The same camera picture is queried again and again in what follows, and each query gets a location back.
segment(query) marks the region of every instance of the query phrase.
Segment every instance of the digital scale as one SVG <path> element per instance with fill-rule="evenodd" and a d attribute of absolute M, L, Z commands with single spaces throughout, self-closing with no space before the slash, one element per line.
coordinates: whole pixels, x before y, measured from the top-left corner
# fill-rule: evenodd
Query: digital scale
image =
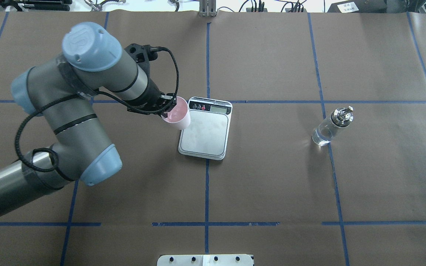
<path fill-rule="evenodd" d="M 188 100 L 191 123 L 182 130 L 179 153 L 223 160 L 230 131 L 230 102 L 192 97 Z"/>

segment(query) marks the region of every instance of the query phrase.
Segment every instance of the white sticker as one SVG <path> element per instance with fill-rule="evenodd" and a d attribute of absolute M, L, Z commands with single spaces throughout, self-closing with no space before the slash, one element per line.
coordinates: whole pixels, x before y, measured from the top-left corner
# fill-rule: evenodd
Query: white sticker
<path fill-rule="evenodd" d="M 341 11 L 341 13 L 350 13 L 350 12 L 359 11 L 358 7 L 356 6 L 354 2 L 337 5 L 337 7 Z"/>

